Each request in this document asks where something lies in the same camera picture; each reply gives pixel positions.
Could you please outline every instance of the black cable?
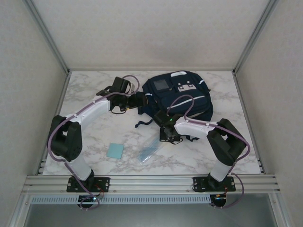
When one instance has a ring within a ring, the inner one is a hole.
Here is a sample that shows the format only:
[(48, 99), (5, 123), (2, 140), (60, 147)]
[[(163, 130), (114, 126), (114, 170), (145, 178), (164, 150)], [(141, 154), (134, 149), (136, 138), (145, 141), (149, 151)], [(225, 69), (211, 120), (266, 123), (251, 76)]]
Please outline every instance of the black cable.
[(120, 112), (120, 113), (116, 113), (116, 112), (113, 112), (112, 110), (110, 111), (112, 114), (125, 114), (126, 113), (126, 110), (124, 112)]
[(173, 140), (170, 140), (169, 142), (171, 143), (171, 144), (173, 144), (173, 145), (177, 145), (177, 144), (179, 144), (179, 143), (181, 143), (182, 141), (183, 141), (183, 138), (180, 138), (181, 140), (178, 142), (178, 143), (174, 143), (174, 141)]
[(109, 90), (112, 86), (107, 86), (104, 90)]

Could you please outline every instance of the metal frame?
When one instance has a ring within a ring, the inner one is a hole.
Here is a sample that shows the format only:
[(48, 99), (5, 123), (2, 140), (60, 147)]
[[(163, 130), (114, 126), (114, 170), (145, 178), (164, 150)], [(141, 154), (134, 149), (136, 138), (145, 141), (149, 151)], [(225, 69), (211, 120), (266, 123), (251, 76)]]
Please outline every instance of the metal frame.
[[(64, 86), (61, 92), (60, 100), (58, 102), (58, 106), (56, 108), (56, 114), (60, 112), (64, 96), (66, 93), (66, 89), (69, 83), (69, 79), (71, 76), (71, 72), (66, 66), (66, 63), (61, 56), (53, 38), (51, 37), (49, 31), (47, 30), (41, 16), (39, 15), (34, 3), (32, 0), (23, 0), (24, 4), (28, 8), (30, 14), (32, 15), (34, 21), (37, 23), (42, 35), (46, 39), (47, 44), (50, 46), (52, 52), (54, 53), (57, 61), (59, 62), (61, 68), (66, 72), (67, 77), (64, 82)], [(249, 53), (253, 45), (255, 44), (257, 38), (259, 37), (263, 27), (268, 21), (269, 16), (277, 5), (278, 0), (269, 0), (265, 10), (262, 13), (261, 18), (259, 19), (248, 43), (246, 44), (235, 68), (234, 68), (234, 80), (236, 84), (236, 88), (239, 93), (240, 101), (242, 104), (242, 108), (244, 110), (244, 115), (247, 121), (247, 125), (249, 127), (249, 131), (252, 137), (252, 142), (254, 148), (256, 150), (256, 155), (260, 158), (258, 153), (258, 146), (255, 141), (255, 137), (251, 128), (251, 124), (248, 118), (247, 110), (242, 98), (241, 90), (236, 78), (237, 73), (241, 69), (245, 60), (247, 59)], [(10, 227), (21, 227), (25, 224), (27, 213), (33, 198), (37, 195), (53, 195), (53, 196), (72, 196), (79, 195), (85, 193), (67, 193), (66, 187), (68, 178), (70, 176), (46, 176), (39, 175), (43, 172), (45, 158), (46, 158), (46, 150), (44, 151), (43, 158), (41, 161), (41, 165), (37, 171), (36, 176), (28, 176), (24, 187), (22, 189), (21, 196), (18, 200), (18, 204), (15, 210), (15, 213), (10, 222)], [(260, 167), (265, 168), (263, 166), (261, 160), (258, 160), (260, 163)], [(192, 177), (196, 175), (149, 175), (149, 176), (129, 176), (129, 175), (112, 175), (110, 191), (107, 193), (109, 196), (130, 196), (130, 195), (197, 195), (200, 194), (198, 192), (193, 192), (192, 190)], [(283, 201), (281, 201), (280, 190), (276, 181), (275, 175), (239, 175), (241, 180), (244, 183), (245, 193), (268, 193), (271, 201), (271, 205), (273, 208), (273, 213), (275, 215), (277, 224), (279, 227), (288, 227), (290, 226), (290, 220), (287, 215), (287, 210), (283, 205)], [(235, 178), (236, 191), (233, 193), (241, 193), (241, 186), (238, 179)]]
[(193, 68), (193, 67), (170, 67), (170, 68), (72, 68), (72, 71), (232, 71), (232, 68)]
[(66, 63), (60, 54), (55, 42), (53, 41), (52, 36), (50, 35), (47, 27), (45, 26), (45, 23), (43, 22), (35, 4), (33, 3), (32, 0), (22, 0), (25, 6), (27, 7), (28, 11), (32, 15), (34, 21), (36, 22), (38, 28), (41, 31), (41, 34), (44, 36), (47, 44), (51, 48), (51, 51), (53, 52), (54, 56), (56, 57), (57, 61), (59, 62), (61, 68), (64, 70), (66, 74), (68, 74), (68, 68), (66, 66)]
[(244, 100), (243, 100), (243, 96), (242, 96), (242, 92), (241, 92), (241, 89), (240, 89), (240, 86), (239, 86), (238, 79), (237, 79), (234, 72), (232, 72), (232, 74), (233, 74), (233, 80), (235, 82), (236, 89), (237, 89), (237, 92), (238, 92), (238, 95), (239, 95), (240, 103), (241, 103), (241, 106), (242, 106), (242, 109), (243, 109), (243, 112), (244, 112), (244, 117), (245, 117), (245, 120), (246, 120), (246, 124), (247, 124), (248, 130), (250, 132), (252, 145), (254, 147), (257, 160), (258, 160), (258, 162), (260, 162), (259, 166), (260, 166), (261, 172), (268, 173), (266, 165), (264, 165), (264, 163), (262, 162), (261, 157), (260, 157), (258, 144), (256, 143), (256, 137), (255, 137), (255, 134), (253, 132), (253, 129), (252, 129), (252, 126), (251, 126), (251, 123), (250, 123), (250, 118), (248, 116), (248, 112), (247, 112), (247, 109), (246, 109), (246, 106), (245, 106), (245, 103), (244, 103)]
[[(284, 207), (281, 207), (278, 202), (281, 195), (279, 193), (270, 193), (269, 198), (273, 208), (273, 214), (278, 227), (291, 227), (290, 220), (285, 214)], [(182, 203), (207, 203), (208, 196), (201, 195), (109, 195), (107, 199), (102, 200), (105, 204), (182, 204)], [(148, 201), (148, 198), (154, 198), (159, 202), (153, 203)], [(26, 224), (30, 206), (34, 204), (79, 204), (77, 195), (21, 195), (18, 204), (8, 227), (23, 227)]]
[(254, 31), (252, 32), (252, 34), (250, 36), (250, 39), (248, 40), (239, 60), (234, 68), (235, 74), (237, 74), (239, 72), (242, 65), (246, 61), (247, 57), (249, 56), (254, 44), (256, 43), (258, 37), (260, 36), (265, 24), (267, 23), (270, 15), (274, 11), (275, 6), (277, 5), (278, 2), (279, 2), (279, 0), (269, 0), (268, 4), (266, 5)]
[[(109, 175), (110, 187), (107, 195), (118, 194), (197, 194), (192, 190), (193, 177), (201, 175)], [(251, 174), (239, 175), (243, 181), (245, 193), (277, 193), (280, 192), (275, 175)], [(28, 176), (23, 186), (22, 195), (56, 195), (56, 194), (87, 194), (66, 192), (68, 175), (37, 175)], [(242, 187), (234, 178), (236, 191), (242, 193)]]

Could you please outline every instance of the white wall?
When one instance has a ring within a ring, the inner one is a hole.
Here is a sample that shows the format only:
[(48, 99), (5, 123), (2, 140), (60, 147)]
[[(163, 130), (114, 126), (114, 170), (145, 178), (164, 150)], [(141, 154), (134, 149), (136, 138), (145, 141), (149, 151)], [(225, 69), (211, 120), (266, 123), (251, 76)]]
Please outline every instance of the white wall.
[(232, 69), (268, 0), (34, 0), (71, 69)]
[(32, 175), (64, 82), (21, 0), (0, 1), (0, 226)]
[(261, 158), (303, 226), (303, 1), (281, 0), (238, 74)]

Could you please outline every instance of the glass panel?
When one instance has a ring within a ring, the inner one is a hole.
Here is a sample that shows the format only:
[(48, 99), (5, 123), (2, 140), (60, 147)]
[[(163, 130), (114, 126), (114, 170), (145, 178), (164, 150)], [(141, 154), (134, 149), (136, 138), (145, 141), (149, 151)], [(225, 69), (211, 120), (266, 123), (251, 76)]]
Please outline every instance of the glass panel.
[[(228, 195), (228, 203), (238, 195)], [(81, 211), (76, 205), (32, 205), (26, 227), (276, 227), (267, 194), (247, 194), (236, 206), (208, 204), (101, 205)]]

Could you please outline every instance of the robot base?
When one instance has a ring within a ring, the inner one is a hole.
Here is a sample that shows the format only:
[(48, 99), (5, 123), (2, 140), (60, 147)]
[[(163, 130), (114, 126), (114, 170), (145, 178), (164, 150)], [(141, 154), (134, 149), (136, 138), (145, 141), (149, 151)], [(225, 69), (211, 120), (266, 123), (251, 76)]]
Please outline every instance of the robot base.
[(214, 188), (209, 183), (208, 176), (197, 176), (193, 177), (194, 186), (193, 190), (195, 192), (235, 192), (235, 182), (232, 176), (227, 176), (223, 181), (218, 183)]
[[(109, 177), (94, 177), (93, 181), (90, 183), (91, 186), (87, 187), (90, 192), (108, 192), (109, 189)], [(85, 192), (83, 188), (79, 185), (74, 177), (70, 177), (67, 184), (67, 192)]]

